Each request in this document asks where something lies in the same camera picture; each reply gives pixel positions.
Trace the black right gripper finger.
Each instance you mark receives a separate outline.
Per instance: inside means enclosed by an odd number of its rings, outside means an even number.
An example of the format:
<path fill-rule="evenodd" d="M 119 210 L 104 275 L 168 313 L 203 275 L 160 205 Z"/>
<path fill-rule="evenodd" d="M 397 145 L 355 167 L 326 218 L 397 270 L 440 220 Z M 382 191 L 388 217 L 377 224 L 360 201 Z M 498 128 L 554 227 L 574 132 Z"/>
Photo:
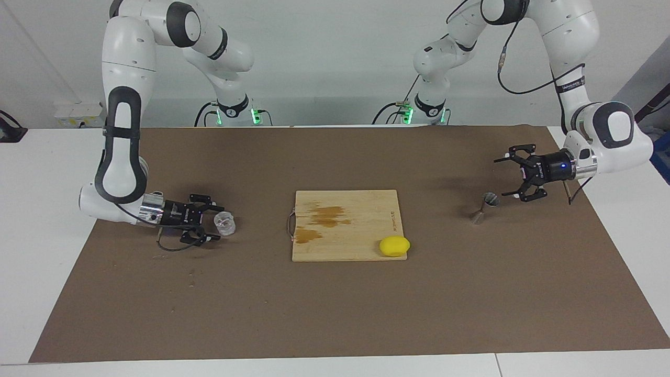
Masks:
<path fill-rule="evenodd" d="M 194 210 L 195 212 L 204 213 L 204 212 L 225 212 L 224 207 L 217 205 L 211 197 L 208 195 L 197 195 L 191 194 L 189 196 L 189 209 Z"/>
<path fill-rule="evenodd" d="M 180 225 L 180 230 L 182 231 L 180 242 L 194 247 L 202 246 L 206 242 L 220 241 L 221 239 L 220 234 L 207 233 L 201 225 Z"/>

